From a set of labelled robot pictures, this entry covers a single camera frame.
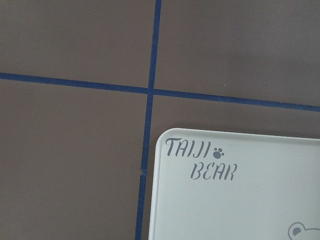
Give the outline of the white bear tray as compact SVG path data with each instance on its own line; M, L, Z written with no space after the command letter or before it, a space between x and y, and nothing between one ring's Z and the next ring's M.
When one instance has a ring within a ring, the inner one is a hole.
M319 140L165 131L155 149L148 237L319 239Z

